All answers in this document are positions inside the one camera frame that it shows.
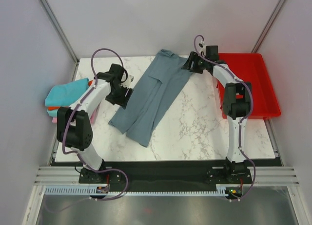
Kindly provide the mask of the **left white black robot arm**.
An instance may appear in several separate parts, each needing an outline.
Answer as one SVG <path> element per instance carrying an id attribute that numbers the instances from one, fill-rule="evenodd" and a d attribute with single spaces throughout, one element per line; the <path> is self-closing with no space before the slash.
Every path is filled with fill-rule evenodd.
<path id="1" fill-rule="evenodd" d="M 60 107 L 57 112 L 57 140 L 73 153 L 90 171 L 90 177 L 97 183 L 105 181 L 104 160 L 97 154 L 93 144 L 91 116 L 103 100 L 125 109 L 132 95 L 130 87 L 133 76 L 118 64 L 112 64 L 109 71 L 99 72 L 86 92 L 68 107 Z"/>

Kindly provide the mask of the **grey-blue t shirt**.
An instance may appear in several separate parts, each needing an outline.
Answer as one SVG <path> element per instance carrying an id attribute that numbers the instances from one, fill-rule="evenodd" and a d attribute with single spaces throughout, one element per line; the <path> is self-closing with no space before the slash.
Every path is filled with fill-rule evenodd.
<path id="1" fill-rule="evenodd" d="M 186 61 L 172 51 L 160 50 L 135 85 L 126 108 L 118 109 L 109 125 L 147 147 L 153 131 L 191 76 L 182 69 Z"/>

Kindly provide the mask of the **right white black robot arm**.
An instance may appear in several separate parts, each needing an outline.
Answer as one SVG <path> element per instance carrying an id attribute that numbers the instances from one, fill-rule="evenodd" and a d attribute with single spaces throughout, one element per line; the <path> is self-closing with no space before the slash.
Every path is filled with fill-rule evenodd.
<path id="1" fill-rule="evenodd" d="M 229 124 L 229 148 L 225 160 L 223 177 L 229 183 L 236 182 L 242 174 L 247 173 L 243 153 L 244 134 L 248 116 L 253 110 L 252 86 L 236 76 L 229 65 L 220 60 L 218 47 L 207 46 L 204 57 L 197 52 L 190 52 L 183 70 L 202 74 L 208 71 L 224 87 L 222 110 Z"/>

